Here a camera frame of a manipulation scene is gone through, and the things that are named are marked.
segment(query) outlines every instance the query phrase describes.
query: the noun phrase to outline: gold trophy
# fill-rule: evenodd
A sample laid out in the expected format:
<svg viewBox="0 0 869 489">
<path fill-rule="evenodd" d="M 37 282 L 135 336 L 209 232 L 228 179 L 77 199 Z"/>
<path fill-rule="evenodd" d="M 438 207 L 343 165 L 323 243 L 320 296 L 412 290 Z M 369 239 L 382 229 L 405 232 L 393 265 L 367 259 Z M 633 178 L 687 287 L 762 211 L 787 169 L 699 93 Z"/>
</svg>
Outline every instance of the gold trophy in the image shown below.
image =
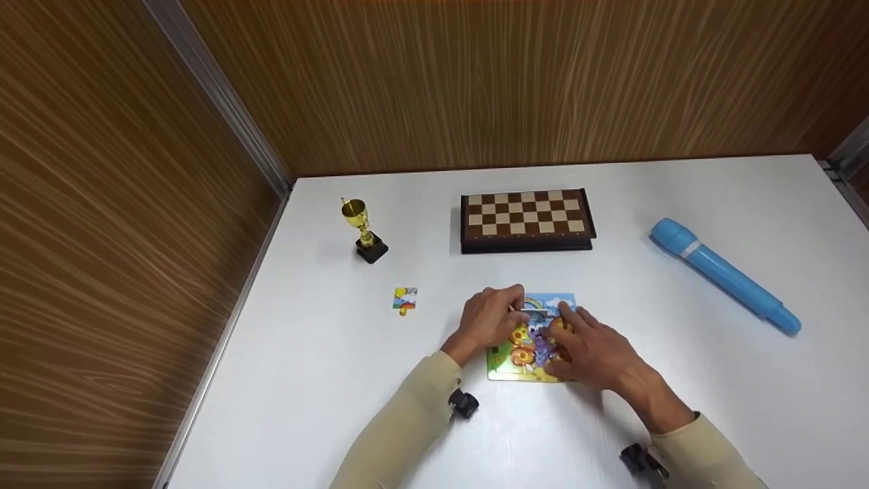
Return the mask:
<svg viewBox="0 0 869 489">
<path fill-rule="evenodd" d="M 368 209 L 365 208 L 365 203 L 358 198 L 347 200 L 342 197 L 341 204 L 341 214 L 351 226 L 359 230 L 356 253 L 365 258 L 365 261 L 374 263 L 389 251 L 389 247 L 368 228 Z"/>
</svg>

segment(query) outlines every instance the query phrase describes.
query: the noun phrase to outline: left hand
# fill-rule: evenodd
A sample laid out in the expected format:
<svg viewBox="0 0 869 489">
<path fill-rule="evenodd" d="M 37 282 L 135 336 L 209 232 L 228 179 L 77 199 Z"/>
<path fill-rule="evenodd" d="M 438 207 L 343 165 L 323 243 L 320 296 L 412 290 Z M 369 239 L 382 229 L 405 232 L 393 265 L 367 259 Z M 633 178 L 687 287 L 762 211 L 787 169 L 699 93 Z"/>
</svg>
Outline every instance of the left hand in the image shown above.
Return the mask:
<svg viewBox="0 0 869 489">
<path fill-rule="evenodd" d="M 486 287 L 475 293 L 465 303 L 459 328 L 441 350 L 464 366 L 484 348 L 507 341 L 517 325 L 528 321 L 528 315 L 519 311 L 524 302 L 525 287 L 521 284 L 506 289 Z"/>
</svg>

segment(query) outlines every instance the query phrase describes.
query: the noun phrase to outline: table surface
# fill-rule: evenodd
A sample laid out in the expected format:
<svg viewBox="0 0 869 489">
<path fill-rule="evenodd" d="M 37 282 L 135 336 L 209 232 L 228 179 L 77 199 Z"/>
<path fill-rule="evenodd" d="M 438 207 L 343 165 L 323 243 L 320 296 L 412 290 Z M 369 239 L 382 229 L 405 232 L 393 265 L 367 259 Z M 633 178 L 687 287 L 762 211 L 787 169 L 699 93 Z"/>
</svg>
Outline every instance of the table surface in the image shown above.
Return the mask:
<svg viewBox="0 0 869 489">
<path fill-rule="evenodd" d="M 592 251 L 461 255 L 462 194 L 585 187 Z M 340 197 L 389 245 L 354 253 Z M 670 217 L 802 320 L 789 338 L 647 237 Z M 869 439 L 869 231 L 808 156 L 303 178 L 230 337 L 170 487 L 326 487 L 356 434 L 487 285 L 571 291 L 631 339 L 770 487 L 862 486 Z M 397 286 L 417 309 L 391 309 Z M 411 488 L 633 487 L 647 440 L 611 392 L 489 381 Z"/>
</svg>

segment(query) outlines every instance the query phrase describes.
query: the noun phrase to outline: wood grain wall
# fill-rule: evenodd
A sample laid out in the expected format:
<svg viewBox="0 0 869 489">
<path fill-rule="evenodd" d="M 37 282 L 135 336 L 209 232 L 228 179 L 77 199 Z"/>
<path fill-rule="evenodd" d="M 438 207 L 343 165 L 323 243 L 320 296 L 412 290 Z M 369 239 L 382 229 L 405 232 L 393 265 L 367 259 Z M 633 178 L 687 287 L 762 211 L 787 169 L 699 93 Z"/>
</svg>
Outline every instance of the wood grain wall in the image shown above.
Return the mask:
<svg viewBox="0 0 869 489">
<path fill-rule="evenodd" d="M 150 487 L 276 196 L 138 1 L 0 40 L 0 486 Z"/>
<path fill-rule="evenodd" d="M 812 152 L 864 0 L 182 0 L 296 176 Z"/>
</svg>

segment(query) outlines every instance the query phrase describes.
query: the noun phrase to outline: chess board case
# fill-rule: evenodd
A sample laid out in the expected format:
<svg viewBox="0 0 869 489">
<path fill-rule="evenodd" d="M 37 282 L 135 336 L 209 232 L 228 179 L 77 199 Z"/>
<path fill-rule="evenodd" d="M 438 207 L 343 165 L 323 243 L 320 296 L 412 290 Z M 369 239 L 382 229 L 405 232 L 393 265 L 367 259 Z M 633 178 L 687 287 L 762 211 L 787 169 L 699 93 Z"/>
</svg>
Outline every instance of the chess board case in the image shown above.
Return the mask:
<svg viewBox="0 0 869 489">
<path fill-rule="evenodd" d="M 591 250 L 597 238 L 585 189 L 461 196 L 461 252 Z"/>
</svg>

